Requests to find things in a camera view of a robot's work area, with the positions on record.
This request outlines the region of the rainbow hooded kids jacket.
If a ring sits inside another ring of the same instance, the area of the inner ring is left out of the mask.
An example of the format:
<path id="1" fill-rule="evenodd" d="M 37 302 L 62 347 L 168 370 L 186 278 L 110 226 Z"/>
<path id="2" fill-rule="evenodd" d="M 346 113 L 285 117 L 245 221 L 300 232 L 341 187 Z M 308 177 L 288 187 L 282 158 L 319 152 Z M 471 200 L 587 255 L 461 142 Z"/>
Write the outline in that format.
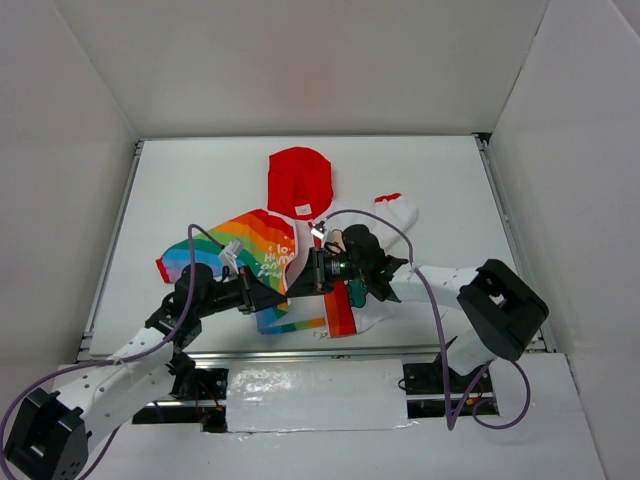
<path id="1" fill-rule="evenodd" d="M 169 247 L 156 261 L 162 280 L 175 283 L 191 259 L 222 273 L 219 258 L 224 246 L 243 244 L 236 262 L 247 265 L 267 286 L 283 291 L 301 272 L 308 250 L 322 242 L 312 233 L 313 224 L 327 219 L 332 234 L 362 223 L 382 248 L 396 243 L 418 219 L 418 208 L 406 196 L 391 193 L 377 197 L 372 217 L 353 213 L 334 200 L 330 162 L 306 147 L 291 147 L 269 157 L 267 206 L 227 220 L 194 238 Z M 262 335 L 324 328 L 329 337 L 363 333 L 391 315 L 389 305 L 374 298 L 359 280 L 343 281 L 323 297 L 292 299 L 255 313 Z"/>

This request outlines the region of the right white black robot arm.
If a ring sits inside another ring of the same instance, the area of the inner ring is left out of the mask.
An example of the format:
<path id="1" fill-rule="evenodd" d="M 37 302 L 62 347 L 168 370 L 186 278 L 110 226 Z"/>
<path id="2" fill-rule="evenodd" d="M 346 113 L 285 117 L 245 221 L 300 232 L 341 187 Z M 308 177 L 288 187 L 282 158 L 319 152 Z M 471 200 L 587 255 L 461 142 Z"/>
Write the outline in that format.
<path id="1" fill-rule="evenodd" d="M 519 360 L 549 316 L 541 297 L 500 260 L 472 268 L 418 266 L 387 254 L 363 224 L 341 232 L 336 247 L 311 248 L 286 295 L 328 295 L 350 280 L 378 302 L 423 302 L 464 312 L 471 330 L 451 342 L 447 359 L 434 370 L 446 391 L 459 390 L 488 362 Z"/>

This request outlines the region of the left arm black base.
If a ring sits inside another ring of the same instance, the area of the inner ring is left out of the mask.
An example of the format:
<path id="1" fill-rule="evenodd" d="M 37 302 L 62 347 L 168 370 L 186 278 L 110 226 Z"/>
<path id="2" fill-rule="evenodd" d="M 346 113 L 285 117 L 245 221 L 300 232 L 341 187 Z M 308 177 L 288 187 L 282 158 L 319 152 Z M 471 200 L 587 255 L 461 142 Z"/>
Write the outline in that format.
<path id="1" fill-rule="evenodd" d="M 226 368 L 196 368 L 174 382 L 170 397 L 180 406 L 180 423 L 197 423 L 203 432 L 226 433 Z"/>

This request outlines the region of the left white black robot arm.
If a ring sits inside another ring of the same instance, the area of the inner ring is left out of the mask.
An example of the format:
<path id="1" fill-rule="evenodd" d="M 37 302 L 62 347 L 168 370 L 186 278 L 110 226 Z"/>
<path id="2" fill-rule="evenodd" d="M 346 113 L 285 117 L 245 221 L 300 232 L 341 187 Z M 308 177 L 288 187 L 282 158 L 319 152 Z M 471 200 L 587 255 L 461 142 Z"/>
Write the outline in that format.
<path id="1" fill-rule="evenodd" d="M 1 422 L 8 436 L 3 472 L 18 470 L 29 479 L 86 476 L 94 449 L 146 404 L 194 391 L 195 366 L 185 349 L 201 333 L 202 318 L 232 309 L 260 312 L 285 300 L 247 267 L 227 279 L 215 278 L 204 264 L 185 268 L 173 292 L 119 351 L 61 369 L 60 375 L 76 379 L 51 392 L 37 381 L 13 403 L 15 418 Z"/>

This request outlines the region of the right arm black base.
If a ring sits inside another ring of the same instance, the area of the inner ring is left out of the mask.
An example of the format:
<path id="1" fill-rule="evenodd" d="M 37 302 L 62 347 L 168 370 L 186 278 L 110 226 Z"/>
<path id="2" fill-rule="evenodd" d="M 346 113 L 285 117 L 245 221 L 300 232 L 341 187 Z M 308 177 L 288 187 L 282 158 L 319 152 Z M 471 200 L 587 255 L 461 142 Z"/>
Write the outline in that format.
<path id="1" fill-rule="evenodd" d="M 479 371 L 480 368 L 476 368 L 471 374 L 460 376 L 449 370 L 450 398 L 453 405 L 463 397 Z M 398 386 L 405 392 L 408 406 L 423 407 L 428 404 L 444 406 L 444 377 L 440 362 L 404 364 L 403 377 L 398 382 Z M 489 374 L 485 373 L 470 390 L 468 401 L 475 403 L 478 398 L 490 397 L 492 393 L 491 379 Z"/>

